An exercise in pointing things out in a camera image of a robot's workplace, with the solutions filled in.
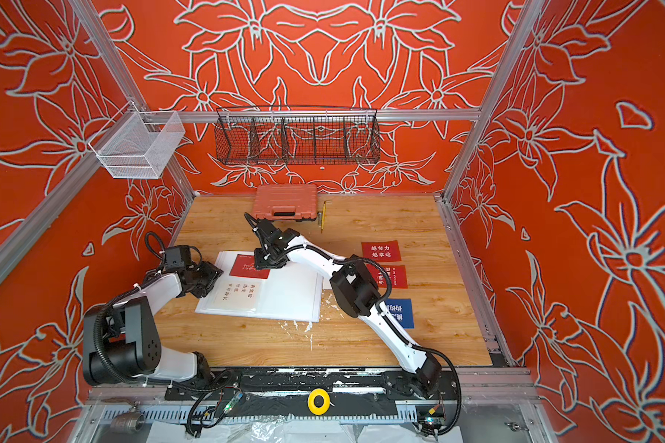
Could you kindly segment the red card white script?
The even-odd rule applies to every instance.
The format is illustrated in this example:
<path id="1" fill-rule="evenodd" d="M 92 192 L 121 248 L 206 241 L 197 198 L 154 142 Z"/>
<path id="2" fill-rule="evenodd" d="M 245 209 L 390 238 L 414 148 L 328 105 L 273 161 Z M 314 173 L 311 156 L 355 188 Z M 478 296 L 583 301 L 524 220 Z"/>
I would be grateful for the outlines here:
<path id="1" fill-rule="evenodd" d="M 251 255 L 237 254 L 229 275 L 239 278 L 267 280 L 270 271 L 268 269 L 257 269 L 255 258 Z"/>

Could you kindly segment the white card red chinese text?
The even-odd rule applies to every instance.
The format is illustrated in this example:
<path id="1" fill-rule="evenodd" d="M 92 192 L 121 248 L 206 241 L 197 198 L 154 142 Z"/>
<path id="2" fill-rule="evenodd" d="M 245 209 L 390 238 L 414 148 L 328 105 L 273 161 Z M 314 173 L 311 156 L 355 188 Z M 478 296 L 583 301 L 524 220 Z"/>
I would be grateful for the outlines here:
<path id="1" fill-rule="evenodd" d="M 216 282 L 214 300 L 211 306 L 216 309 L 253 310 L 259 304 L 264 280 L 227 277 Z"/>

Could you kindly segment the white photo album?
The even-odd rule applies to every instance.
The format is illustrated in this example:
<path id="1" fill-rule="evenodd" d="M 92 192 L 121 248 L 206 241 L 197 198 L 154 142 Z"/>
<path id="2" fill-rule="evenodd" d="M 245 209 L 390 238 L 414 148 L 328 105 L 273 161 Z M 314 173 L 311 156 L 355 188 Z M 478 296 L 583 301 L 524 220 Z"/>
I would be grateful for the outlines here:
<path id="1" fill-rule="evenodd" d="M 244 251 L 220 252 L 215 265 L 223 271 L 223 275 L 216 282 L 233 277 L 229 275 L 229 271 L 237 254 L 253 256 L 251 252 Z M 211 302 L 214 300 L 212 295 L 214 289 L 212 289 L 206 297 L 199 301 L 195 312 L 229 317 L 253 317 L 253 319 L 317 322 L 320 319 L 323 277 L 314 269 L 297 263 L 289 263 L 282 269 L 269 269 L 269 271 L 269 277 L 264 280 L 259 304 L 255 309 L 213 308 Z"/>

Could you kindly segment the red card top row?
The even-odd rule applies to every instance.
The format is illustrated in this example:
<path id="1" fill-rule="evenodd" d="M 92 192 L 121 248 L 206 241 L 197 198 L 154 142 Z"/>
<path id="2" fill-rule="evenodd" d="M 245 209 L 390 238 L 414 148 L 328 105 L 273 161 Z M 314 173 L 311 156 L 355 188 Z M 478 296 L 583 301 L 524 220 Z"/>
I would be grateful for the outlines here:
<path id="1" fill-rule="evenodd" d="M 401 249 L 397 240 L 362 242 L 361 246 L 364 258 L 389 263 L 402 261 Z"/>

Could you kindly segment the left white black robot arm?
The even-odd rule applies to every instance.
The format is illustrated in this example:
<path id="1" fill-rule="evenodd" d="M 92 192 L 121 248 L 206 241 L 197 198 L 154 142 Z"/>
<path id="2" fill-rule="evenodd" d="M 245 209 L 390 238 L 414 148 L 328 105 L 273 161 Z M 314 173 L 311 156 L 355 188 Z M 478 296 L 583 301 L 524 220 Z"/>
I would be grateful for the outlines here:
<path id="1" fill-rule="evenodd" d="M 192 254 L 191 245 L 166 247 L 154 232 L 144 236 L 146 248 L 159 260 L 141 284 L 91 308 L 83 319 L 83 378 L 103 384 L 159 384 L 185 391 L 213 389 L 215 377 L 206 357 L 162 344 L 154 316 L 175 299 L 202 299 L 214 289 L 223 271 Z"/>

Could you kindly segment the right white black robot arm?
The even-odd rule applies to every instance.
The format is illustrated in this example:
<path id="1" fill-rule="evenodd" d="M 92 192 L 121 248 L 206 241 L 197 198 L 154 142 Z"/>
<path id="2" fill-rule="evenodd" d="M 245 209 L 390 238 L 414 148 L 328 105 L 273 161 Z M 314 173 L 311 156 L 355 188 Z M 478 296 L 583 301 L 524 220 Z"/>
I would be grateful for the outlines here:
<path id="1" fill-rule="evenodd" d="M 341 310 L 370 327 L 395 356 L 410 377 L 410 391 L 430 398 L 440 392 L 441 376 L 446 374 L 456 400 L 462 399 L 459 376 L 451 360 L 438 350 L 419 345 L 389 310 L 387 300 L 393 283 L 379 263 L 357 255 L 335 255 L 296 230 L 283 231 L 273 222 L 258 220 L 247 212 L 244 217 L 260 242 L 254 250 L 256 269 L 282 269 L 297 263 L 326 277 Z"/>

